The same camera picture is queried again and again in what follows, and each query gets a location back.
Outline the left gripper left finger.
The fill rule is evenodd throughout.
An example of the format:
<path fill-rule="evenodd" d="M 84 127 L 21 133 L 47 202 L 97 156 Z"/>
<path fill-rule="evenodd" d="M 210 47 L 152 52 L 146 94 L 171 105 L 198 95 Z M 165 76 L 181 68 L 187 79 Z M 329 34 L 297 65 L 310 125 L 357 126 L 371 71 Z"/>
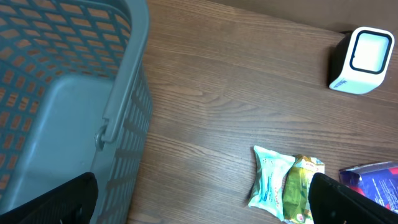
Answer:
<path fill-rule="evenodd" d="M 1 224 L 86 224 L 98 199 L 94 173 L 85 172 L 53 190 L 1 215 Z"/>

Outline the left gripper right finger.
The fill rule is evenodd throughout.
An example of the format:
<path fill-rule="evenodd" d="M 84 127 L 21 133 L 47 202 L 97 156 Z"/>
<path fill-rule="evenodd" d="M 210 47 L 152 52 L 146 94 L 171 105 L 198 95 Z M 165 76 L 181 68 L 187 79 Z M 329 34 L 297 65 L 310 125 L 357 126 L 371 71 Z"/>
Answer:
<path fill-rule="evenodd" d="M 308 201 L 315 224 L 397 224 L 397 214 L 322 173 L 313 176 Z"/>

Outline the green yellow snack packet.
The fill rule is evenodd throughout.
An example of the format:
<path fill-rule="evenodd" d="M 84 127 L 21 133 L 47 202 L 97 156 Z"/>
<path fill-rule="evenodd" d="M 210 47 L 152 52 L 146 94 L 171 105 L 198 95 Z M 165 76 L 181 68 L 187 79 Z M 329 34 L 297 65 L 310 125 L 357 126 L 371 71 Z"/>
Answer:
<path fill-rule="evenodd" d="M 324 163 L 316 157 L 296 155 L 282 194 L 284 222 L 314 224 L 308 193 L 315 173 L 325 173 Z"/>

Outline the purple red liner pack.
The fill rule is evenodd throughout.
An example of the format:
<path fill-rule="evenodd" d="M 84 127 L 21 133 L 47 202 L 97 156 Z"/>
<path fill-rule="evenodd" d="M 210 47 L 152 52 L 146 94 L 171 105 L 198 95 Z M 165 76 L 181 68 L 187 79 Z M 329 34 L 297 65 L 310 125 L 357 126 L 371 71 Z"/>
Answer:
<path fill-rule="evenodd" d="M 351 190 L 397 213 L 397 161 L 348 167 L 339 177 Z"/>

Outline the mint green tissue pack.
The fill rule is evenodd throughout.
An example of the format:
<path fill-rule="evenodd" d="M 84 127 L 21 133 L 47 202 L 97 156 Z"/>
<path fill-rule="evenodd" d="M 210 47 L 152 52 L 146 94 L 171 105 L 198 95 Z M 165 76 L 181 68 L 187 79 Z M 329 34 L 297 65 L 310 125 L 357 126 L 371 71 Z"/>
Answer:
<path fill-rule="evenodd" d="M 253 150 L 256 157 L 256 179 L 248 206 L 266 210 L 283 221 L 282 182 L 292 168 L 295 157 L 260 146 L 254 146 Z"/>

